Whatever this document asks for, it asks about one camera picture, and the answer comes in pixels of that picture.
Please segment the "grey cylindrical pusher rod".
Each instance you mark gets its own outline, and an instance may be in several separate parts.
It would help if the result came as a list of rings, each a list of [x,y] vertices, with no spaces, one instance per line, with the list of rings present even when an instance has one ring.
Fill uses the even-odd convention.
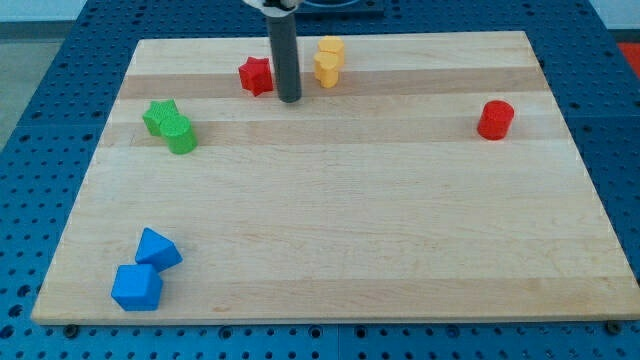
[[[267,17],[271,55],[279,99],[297,102],[302,95],[295,15]]]

